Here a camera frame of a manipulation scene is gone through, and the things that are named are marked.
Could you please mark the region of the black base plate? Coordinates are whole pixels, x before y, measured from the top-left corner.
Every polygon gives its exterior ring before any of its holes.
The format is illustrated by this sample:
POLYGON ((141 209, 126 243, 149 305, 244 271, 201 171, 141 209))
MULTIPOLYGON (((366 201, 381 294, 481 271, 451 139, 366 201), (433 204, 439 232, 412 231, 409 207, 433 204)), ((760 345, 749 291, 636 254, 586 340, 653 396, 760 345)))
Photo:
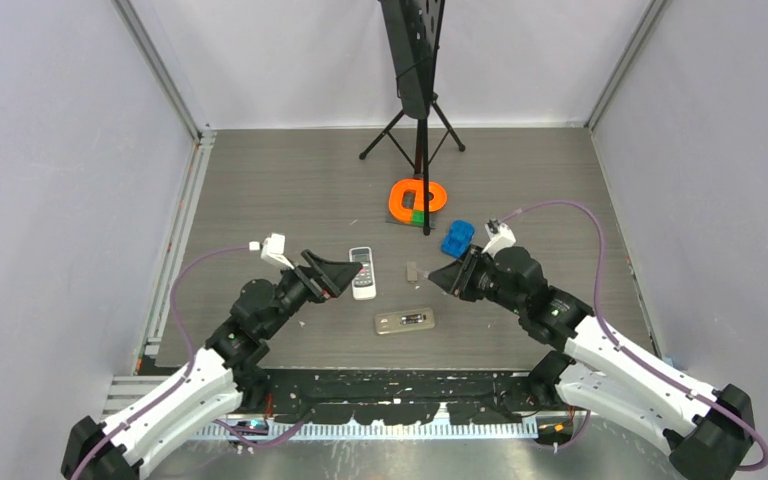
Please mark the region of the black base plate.
POLYGON ((285 423, 425 425, 447 414, 453 425, 512 424, 570 407, 547 386, 512 370, 268 369, 258 401, 239 413, 285 423))

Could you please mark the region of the black tripod stand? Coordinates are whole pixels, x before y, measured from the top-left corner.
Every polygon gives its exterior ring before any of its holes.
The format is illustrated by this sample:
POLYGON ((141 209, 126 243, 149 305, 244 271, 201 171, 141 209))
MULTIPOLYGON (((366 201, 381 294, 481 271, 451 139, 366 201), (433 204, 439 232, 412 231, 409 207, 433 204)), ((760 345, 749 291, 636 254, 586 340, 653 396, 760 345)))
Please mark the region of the black tripod stand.
POLYGON ((401 110, 384 129, 362 150, 358 158, 364 160, 381 142, 388 138, 414 169, 420 180, 420 219, 423 234, 431 234, 431 180, 429 167, 440 148, 430 148, 429 117, 436 114, 443 124, 443 140, 454 141, 460 152, 466 145, 443 113, 435 90, 435 75, 440 48, 445 3, 443 1, 383 0, 379 3, 387 35, 388 46, 395 71, 397 98, 401 110), (417 121, 415 153, 409 155, 395 139, 392 130, 403 117, 417 121))

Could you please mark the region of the white air conditioner remote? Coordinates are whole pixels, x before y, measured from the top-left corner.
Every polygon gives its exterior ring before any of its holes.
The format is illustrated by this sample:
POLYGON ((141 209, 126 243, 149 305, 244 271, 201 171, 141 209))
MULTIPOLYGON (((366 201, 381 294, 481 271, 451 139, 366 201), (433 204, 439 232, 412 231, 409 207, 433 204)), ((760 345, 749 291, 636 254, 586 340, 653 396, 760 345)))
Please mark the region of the white air conditioner remote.
POLYGON ((368 246, 349 250, 349 260, 361 264, 361 269, 352 281, 352 295, 355 300, 372 300, 377 296, 372 249, 368 246))

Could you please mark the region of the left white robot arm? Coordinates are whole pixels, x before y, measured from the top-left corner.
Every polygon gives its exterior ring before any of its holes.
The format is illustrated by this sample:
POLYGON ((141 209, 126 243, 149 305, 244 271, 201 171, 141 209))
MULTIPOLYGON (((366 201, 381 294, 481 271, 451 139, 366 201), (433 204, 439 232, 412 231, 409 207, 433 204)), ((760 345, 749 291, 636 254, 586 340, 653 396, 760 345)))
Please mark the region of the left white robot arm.
POLYGON ((128 407, 70 430, 60 471, 66 479, 147 479, 191 435, 239 410, 258 412, 269 392, 259 367, 270 340, 307 303, 350 289, 360 262, 329 261, 309 250, 283 264, 276 282, 244 284, 229 317, 187 363, 128 407))

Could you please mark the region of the beige battery cover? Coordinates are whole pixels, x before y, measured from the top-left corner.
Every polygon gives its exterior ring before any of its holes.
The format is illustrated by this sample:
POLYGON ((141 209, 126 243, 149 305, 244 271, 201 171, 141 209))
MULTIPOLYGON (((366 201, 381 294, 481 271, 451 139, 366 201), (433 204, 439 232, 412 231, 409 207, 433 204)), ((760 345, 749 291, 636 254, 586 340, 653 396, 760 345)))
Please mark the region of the beige battery cover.
POLYGON ((411 284, 418 282, 419 273, 415 262, 406 263, 406 280, 411 284))

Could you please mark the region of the orange and green block toy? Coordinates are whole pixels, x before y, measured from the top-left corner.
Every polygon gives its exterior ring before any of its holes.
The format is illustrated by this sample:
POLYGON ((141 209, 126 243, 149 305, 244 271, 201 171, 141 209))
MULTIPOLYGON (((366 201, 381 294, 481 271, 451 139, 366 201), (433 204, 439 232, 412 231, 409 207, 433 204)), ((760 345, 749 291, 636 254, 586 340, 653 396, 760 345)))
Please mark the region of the orange and green block toy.
POLYGON ((426 215, 442 210, 447 201, 447 191, 436 182, 425 192, 421 179, 402 179, 391 187, 387 207, 396 223, 421 227, 426 215))

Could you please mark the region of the beige remote control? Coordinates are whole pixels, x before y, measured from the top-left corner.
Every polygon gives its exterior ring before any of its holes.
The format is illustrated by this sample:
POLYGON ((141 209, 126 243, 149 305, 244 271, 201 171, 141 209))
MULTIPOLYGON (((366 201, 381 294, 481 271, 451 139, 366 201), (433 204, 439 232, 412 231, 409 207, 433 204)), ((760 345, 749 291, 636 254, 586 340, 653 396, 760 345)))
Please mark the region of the beige remote control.
POLYGON ((430 330, 435 326, 435 315, 430 308, 415 308, 377 314, 373 320, 373 328, 378 335, 430 330))

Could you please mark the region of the blue toy car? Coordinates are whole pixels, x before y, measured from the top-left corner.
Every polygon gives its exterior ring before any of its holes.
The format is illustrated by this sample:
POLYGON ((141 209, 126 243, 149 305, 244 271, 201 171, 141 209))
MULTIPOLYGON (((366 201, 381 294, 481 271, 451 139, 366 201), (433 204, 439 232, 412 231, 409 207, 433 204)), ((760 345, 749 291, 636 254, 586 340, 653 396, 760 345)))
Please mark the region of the blue toy car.
POLYGON ((453 258, 460 258, 469 248, 475 227, 464 220, 455 220, 450 225, 441 243, 441 251, 453 258))

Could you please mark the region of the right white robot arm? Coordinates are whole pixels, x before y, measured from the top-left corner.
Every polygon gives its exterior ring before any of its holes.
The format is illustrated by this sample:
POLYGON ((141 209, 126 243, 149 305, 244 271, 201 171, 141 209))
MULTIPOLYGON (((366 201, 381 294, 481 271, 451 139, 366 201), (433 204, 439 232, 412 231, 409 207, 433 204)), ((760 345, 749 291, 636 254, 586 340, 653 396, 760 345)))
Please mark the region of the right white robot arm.
POLYGON ((549 284, 526 249, 490 255, 471 246, 428 278, 458 299, 516 314, 532 339, 551 347, 530 374, 540 408, 595 412, 647 440, 686 479, 730 479, 752 448, 753 406, 743 389, 694 379, 601 325, 591 306, 549 284))

